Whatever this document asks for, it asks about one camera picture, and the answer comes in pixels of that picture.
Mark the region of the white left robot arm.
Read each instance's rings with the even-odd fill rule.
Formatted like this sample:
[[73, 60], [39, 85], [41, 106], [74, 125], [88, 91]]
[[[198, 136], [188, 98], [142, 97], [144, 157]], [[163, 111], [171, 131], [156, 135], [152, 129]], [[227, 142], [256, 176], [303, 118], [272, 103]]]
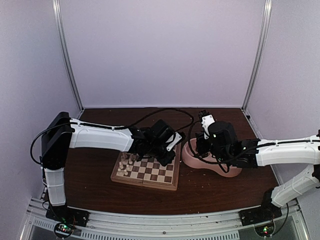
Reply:
[[117, 151], [139, 158], [153, 157], [166, 166], [176, 157], [175, 147], [184, 138], [183, 132], [162, 119], [147, 127], [111, 126], [72, 118], [62, 111], [34, 137], [29, 154], [44, 173], [53, 215], [67, 222], [72, 218], [72, 211], [66, 207], [64, 170], [71, 150]]

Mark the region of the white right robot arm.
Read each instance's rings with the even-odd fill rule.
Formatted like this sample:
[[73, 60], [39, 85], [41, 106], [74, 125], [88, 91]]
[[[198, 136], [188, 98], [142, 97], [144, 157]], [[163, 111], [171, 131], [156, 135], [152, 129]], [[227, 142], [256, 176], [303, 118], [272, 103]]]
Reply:
[[200, 121], [202, 132], [196, 139], [194, 156], [204, 161], [210, 153], [214, 165], [227, 168], [255, 169], [272, 166], [278, 173], [289, 167], [291, 178], [282, 179], [281, 185], [265, 192], [262, 206], [256, 210], [259, 220], [268, 220], [276, 208], [320, 186], [320, 136], [298, 139], [238, 140], [234, 127], [225, 121], [215, 121], [210, 116]]

